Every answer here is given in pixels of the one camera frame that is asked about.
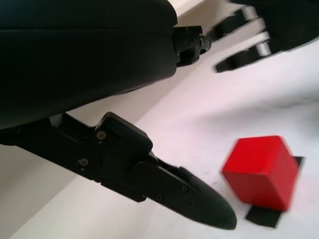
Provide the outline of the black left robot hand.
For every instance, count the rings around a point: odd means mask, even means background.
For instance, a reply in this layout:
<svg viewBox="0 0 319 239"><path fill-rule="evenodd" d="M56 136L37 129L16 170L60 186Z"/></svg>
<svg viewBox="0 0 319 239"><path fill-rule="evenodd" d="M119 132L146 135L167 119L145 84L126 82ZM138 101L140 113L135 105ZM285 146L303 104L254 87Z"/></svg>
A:
<svg viewBox="0 0 319 239"><path fill-rule="evenodd" d="M3 0L0 142L22 148L136 202L151 199L195 222L233 230L227 201L153 152L146 133L114 113L96 126L80 106L170 78L215 39L177 26L166 0Z"/></svg>

